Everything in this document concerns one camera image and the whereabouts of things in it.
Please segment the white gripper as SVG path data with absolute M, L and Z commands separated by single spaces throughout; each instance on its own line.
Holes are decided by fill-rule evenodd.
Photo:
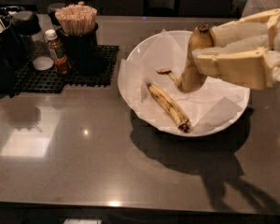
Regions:
M 216 47 L 192 52 L 201 74 L 253 90 L 280 82 L 280 8 L 214 26 L 211 34 Z

